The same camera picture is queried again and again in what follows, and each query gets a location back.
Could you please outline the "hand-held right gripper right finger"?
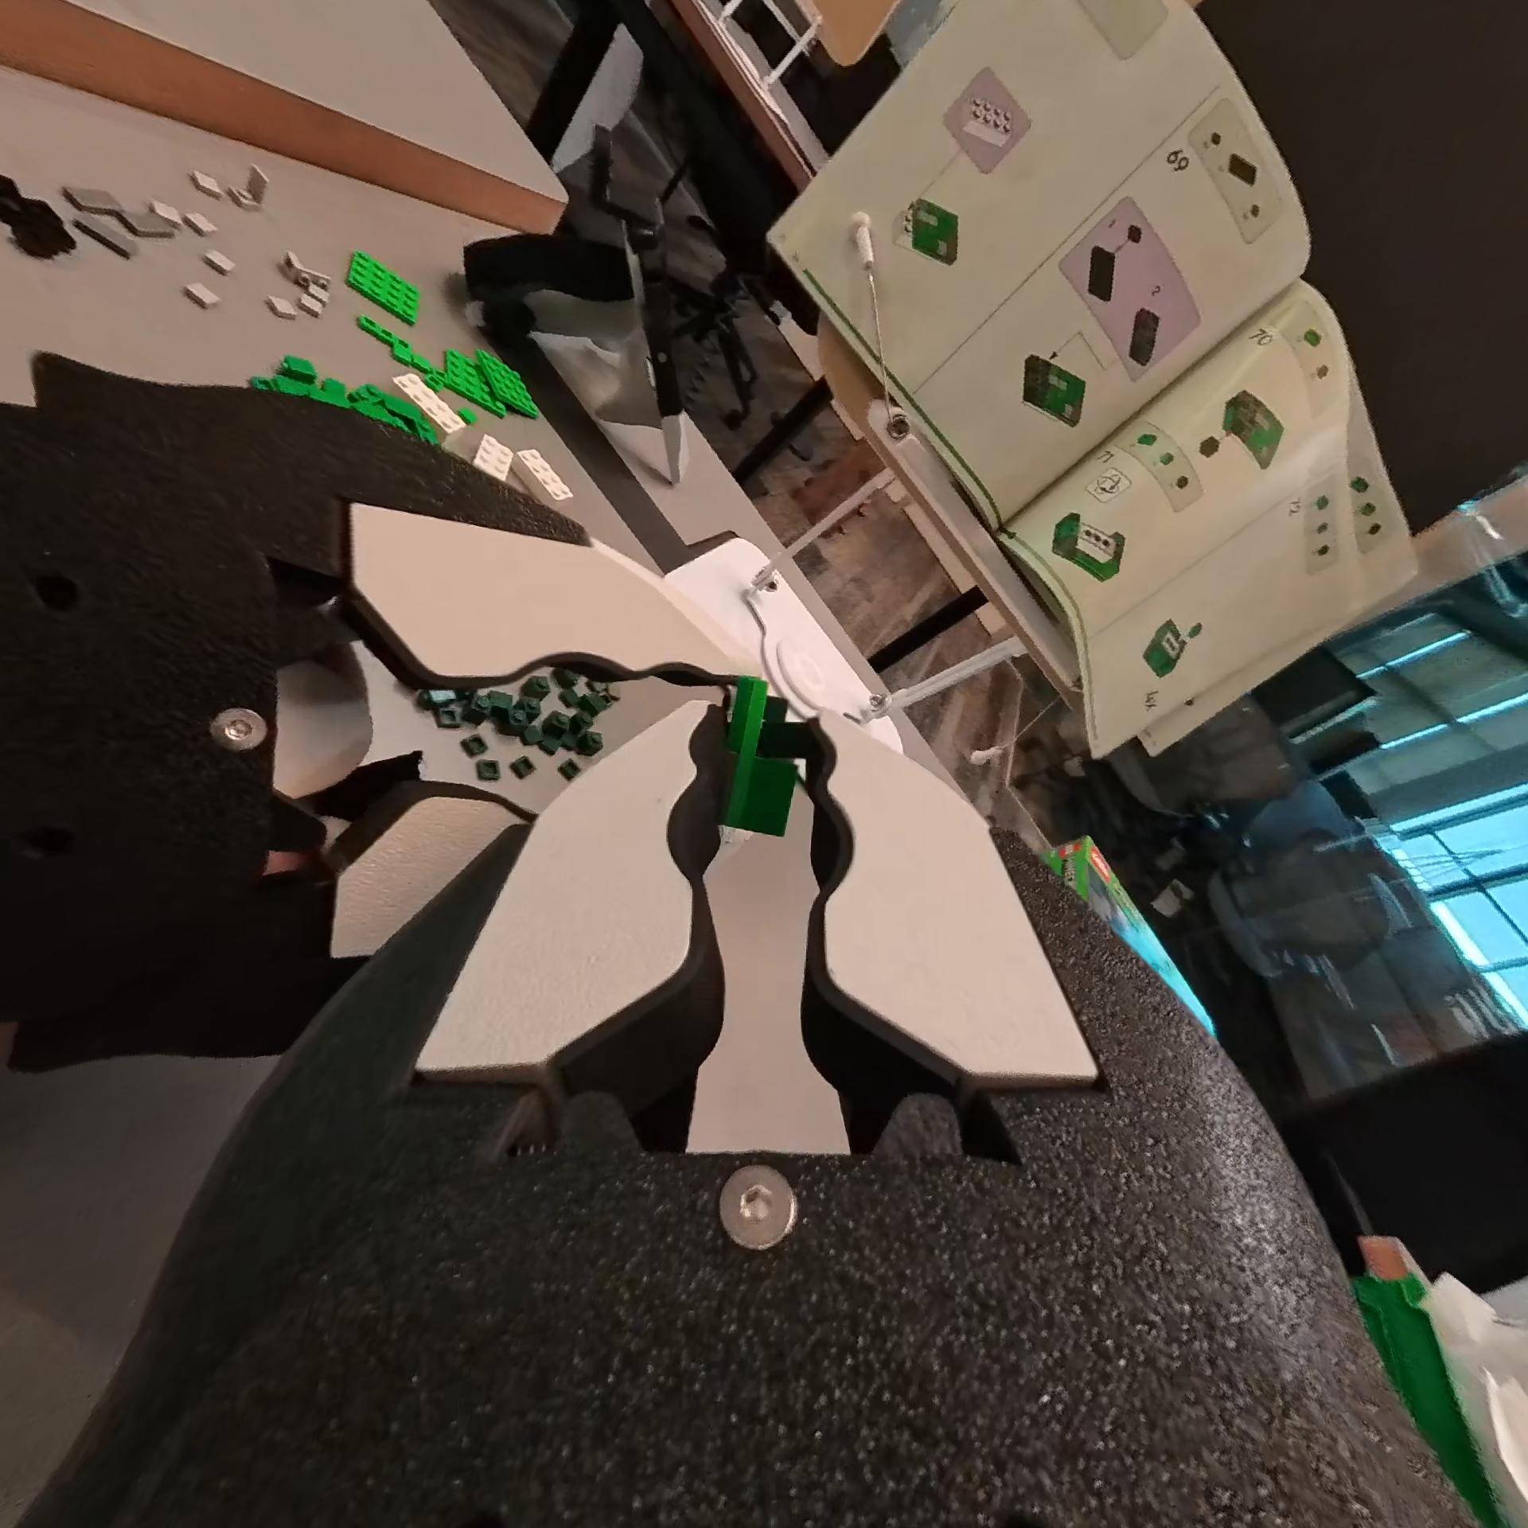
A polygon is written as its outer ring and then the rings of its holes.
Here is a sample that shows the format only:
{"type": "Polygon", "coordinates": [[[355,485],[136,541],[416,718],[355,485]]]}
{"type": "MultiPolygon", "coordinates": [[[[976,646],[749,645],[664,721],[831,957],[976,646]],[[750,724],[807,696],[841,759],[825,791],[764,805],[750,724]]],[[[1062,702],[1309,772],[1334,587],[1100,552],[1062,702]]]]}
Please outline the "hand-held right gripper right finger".
{"type": "Polygon", "coordinates": [[[841,713],[812,719],[803,1039],[850,1152],[909,1098],[1092,1090],[1099,1060],[986,820],[841,713]]]}

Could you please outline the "scattered grey white lego pieces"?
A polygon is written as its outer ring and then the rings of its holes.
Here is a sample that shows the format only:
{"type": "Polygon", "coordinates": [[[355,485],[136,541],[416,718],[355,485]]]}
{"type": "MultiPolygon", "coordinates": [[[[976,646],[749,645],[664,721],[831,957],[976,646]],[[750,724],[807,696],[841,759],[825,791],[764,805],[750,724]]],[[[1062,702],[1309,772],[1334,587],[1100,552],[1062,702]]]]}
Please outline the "scattered grey white lego pieces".
{"type": "MultiPolygon", "coordinates": [[[[271,178],[260,164],[252,164],[239,183],[225,183],[201,169],[190,172],[190,181],[201,199],[220,201],[247,213],[265,208],[271,186],[271,178]]],[[[190,232],[206,243],[199,256],[206,272],[220,280],[236,274],[233,256],[212,247],[220,226],[196,205],[182,210],[168,201],[147,201],[144,207],[134,207],[104,189],[82,186],[63,186],[63,194],[75,212],[74,229],[121,258],[133,258],[147,242],[172,240],[190,232]]],[[[293,321],[298,315],[320,318],[328,312],[335,288],[330,275],[309,267],[293,251],[281,259],[279,274],[293,288],[293,294],[265,298],[265,307],[274,317],[293,321]]]]}

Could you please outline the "dark square board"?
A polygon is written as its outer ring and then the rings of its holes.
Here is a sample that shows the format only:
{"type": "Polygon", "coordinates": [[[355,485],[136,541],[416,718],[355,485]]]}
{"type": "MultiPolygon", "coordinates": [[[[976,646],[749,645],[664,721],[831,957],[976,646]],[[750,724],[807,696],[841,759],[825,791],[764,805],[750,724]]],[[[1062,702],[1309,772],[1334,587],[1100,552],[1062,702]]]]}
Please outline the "dark square board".
{"type": "Polygon", "coordinates": [[[1197,3],[1302,201],[1414,533],[1525,463],[1527,5],[1197,3]]]}

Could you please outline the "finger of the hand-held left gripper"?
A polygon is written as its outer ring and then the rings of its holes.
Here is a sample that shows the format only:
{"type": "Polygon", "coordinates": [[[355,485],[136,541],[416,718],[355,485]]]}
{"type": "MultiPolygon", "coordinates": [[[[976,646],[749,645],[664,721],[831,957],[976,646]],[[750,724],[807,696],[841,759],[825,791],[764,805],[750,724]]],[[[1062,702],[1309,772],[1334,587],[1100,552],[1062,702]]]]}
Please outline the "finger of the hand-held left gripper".
{"type": "Polygon", "coordinates": [[[417,777],[386,785],[320,852],[333,888],[328,957],[373,957],[505,831],[537,820],[478,785],[417,777]]]}
{"type": "Polygon", "coordinates": [[[465,688],[566,667],[721,684],[744,645],[599,541],[575,544],[387,506],[349,506],[346,614],[402,680],[465,688]]]}

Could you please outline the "black office chair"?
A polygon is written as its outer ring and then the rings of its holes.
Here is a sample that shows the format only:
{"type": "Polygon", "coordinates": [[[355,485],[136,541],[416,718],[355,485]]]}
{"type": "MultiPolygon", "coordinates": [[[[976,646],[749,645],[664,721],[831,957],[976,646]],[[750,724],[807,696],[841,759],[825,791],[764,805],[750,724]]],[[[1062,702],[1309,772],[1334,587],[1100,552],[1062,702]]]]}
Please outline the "black office chair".
{"type": "Polygon", "coordinates": [[[503,317],[516,334],[586,334],[613,353],[621,384],[613,393],[620,411],[610,420],[658,428],[667,477],[679,485],[690,450],[675,347],[682,334],[694,331],[691,321],[679,321],[679,299],[693,299],[710,315],[726,314],[728,306],[671,272],[672,189],[634,204],[613,196],[613,127],[629,115],[647,60],[655,60],[659,84],[677,103],[685,129],[675,180],[693,183],[728,269],[736,277],[766,271],[771,183],[760,177],[731,121],[648,3],[578,5],[572,33],[526,127],[535,146],[570,146],[572,165],[586,164],[585,201],[620,231],[620,239],[566,229],[481,239],[467,245],[464,261],[467,288],[483,307],[488,334],[499,333],[497,318],[503,317]]]}

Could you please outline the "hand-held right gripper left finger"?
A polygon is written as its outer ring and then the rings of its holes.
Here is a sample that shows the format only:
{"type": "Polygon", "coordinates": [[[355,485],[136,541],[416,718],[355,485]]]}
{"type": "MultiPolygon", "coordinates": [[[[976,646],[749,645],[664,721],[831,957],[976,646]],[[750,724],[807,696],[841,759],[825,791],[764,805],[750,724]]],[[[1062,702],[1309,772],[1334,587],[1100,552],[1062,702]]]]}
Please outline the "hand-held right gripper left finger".
{"type": "Polygon", "coordinates": [[[723,707],[680,705],[540,815],[416,1062],[429,1084],[513,1084],[553,1111],[615,1098],[682,1152],[725,1019],[706,877],[729,785],[723,707]]]}

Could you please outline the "pile of bright green lego plates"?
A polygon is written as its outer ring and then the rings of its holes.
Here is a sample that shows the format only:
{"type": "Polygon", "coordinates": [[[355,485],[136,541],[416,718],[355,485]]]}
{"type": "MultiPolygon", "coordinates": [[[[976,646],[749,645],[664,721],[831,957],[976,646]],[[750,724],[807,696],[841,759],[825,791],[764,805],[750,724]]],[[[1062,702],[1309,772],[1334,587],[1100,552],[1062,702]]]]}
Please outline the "pile of bright green lego plates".
{"type": "MultiPolygon", "coordinates": [[[[424,353],[411,339],[422,309],[421,288],[368,251],[352,253],[344,286],[368,304],[367,310],[355,315],[354,323],[387,350],[397,368],[392,377],[417,372],[468,425],[478,423],[484,415],[542,415],[524,376],[497,353],[483,347],[470,352],[446,349],[441,356],[424,353]]],[[[271,372],[252,376],[247,387],[262,395],[347,411],[425,446],[438,447],[453,439],[438,434],[394,388],[392,380],[387,385],[352,387],[339,377],[324,374],[314,360],[298,353],[287,353],[271,372]]]]}

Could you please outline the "green tan lego assembly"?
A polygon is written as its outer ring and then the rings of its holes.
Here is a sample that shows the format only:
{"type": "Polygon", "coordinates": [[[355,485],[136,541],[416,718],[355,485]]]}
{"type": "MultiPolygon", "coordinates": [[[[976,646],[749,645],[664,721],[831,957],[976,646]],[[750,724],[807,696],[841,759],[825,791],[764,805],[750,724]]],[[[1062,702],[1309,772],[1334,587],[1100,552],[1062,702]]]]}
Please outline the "green tan lego assembly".
{"type": "Polygon", "coordinates": [[[795,719],[766,680],[742,676],[726,707],[723,748],[720,829],[787,836],[795,793],[822,758],[814,724],[795,719]]]}

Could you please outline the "lego instruction booklet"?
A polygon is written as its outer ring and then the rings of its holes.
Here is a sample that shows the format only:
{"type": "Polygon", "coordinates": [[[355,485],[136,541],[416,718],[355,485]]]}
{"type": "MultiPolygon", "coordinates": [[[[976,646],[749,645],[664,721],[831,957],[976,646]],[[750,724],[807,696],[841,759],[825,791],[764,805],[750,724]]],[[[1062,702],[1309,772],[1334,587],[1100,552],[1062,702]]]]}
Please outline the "lego instruction booklet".
{"type": "Polygon", "coordinates": [[[1304,207],[1194,5],[955,3],[771,242],[1094,756],[1162,753],[1417,576],[1304,207]]]}

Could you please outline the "pile of dark green lego tiles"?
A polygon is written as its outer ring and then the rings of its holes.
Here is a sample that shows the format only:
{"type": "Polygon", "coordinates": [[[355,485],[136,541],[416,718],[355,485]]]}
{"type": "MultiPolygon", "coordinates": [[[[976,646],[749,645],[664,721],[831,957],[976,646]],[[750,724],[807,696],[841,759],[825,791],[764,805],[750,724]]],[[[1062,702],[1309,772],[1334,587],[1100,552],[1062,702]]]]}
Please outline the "pile of dark green lego tiles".
{"type": "Polygon", "coordinates": [[[602,723],[623,696],[618,681],[554,665],[478,688],[429,686],[413,691],[411,700],[465,762],[468,783],[499,788],[546,770],[577,780],[605,751],[602,723]]]}

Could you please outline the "green lego set box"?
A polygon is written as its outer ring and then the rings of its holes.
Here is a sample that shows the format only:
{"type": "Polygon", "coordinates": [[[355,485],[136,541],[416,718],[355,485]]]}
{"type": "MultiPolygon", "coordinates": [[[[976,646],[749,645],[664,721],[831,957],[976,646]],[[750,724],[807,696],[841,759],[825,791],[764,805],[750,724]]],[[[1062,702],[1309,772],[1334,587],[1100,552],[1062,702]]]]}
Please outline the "green lego set box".
{"type": "Polygon", "coordinates": [[[1189,980],[1175,965],[1169,949],[1156,929],[1145,918],[1091,836],[1064,842],[1041,852],[1041,861],[1089,906],[1092,912],[1113,928],[1132,950],[1170,987],[1185,1007],[1201,1022],[1202,1028],[1217,1036],[1212,1014],[1194,992],[1189,980]]]}

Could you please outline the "pile of black lego pieces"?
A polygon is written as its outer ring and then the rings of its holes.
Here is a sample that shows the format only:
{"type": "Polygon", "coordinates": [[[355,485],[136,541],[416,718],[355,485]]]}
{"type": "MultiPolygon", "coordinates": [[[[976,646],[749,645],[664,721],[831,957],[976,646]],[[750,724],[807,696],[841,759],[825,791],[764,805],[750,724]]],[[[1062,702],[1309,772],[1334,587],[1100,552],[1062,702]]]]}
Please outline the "pile of black lego pieces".
{"type": "Polygon", "coordinates": [[[18,181],[8,175],[2,175],[0,186],[2,223],[24,255],[35,259],[55,259],[78,248],[66,220],[48,201],[26,196],[18,181]]]}

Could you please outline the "white book stand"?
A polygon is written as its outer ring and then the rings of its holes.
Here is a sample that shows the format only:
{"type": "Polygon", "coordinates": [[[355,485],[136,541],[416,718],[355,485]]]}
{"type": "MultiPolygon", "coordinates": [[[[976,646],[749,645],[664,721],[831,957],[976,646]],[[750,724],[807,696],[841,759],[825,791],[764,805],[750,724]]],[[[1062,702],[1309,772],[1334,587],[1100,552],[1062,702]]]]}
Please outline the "white book stand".
{"type": "Polygon", "coordinates": [[[1062,707],[1051,678],[1002,621],[944,525],[879,458],[882,439],[854,442],[838,470],[874,465],[782,552],[731,540],[667,576],[739,645],[793,719],[841,715],[900,751],[898,716],[940,702],[962,716],[963,686],[998,686],[1011,727],[968,753],[967,772],[1003,767],[1062,707]]]}

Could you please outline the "white plastic bag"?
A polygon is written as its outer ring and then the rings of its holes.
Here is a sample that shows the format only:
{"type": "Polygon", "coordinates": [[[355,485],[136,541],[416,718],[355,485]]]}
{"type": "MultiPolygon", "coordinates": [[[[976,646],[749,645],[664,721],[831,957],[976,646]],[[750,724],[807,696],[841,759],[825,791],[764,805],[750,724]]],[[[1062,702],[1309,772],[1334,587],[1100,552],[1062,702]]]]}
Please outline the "white plastic bag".
{"type": "Polygon", "coordinates": [[[1452,1273],[1423,1308],[1505,1525],[1527,1525],[1527,1327],[1452,1273]]]}

